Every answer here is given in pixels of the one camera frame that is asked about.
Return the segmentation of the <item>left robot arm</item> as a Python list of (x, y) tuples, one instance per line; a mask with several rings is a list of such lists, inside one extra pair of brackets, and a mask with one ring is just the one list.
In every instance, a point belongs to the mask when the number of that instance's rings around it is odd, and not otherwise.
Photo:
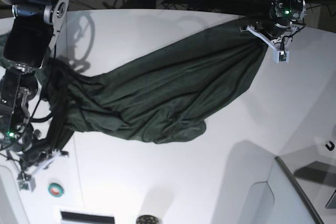
[(305, 0), (273, 0), (269, 11), (271, 23), (263, 24), (266, 37), (277, 39), (289, 31), (290, 26), (306, 15)]

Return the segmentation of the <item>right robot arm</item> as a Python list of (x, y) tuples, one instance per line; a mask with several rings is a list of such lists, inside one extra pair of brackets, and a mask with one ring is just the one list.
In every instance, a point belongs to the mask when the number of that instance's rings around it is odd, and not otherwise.
[(37, 95), (37, 70), (56, 52), (69, 0), (1, 0), (10, 5), (13, 26), (1, 39), (1, 150), (14, 152), (21, 169), (41, 162), (49, 152), (38, 144), (29, 102)]

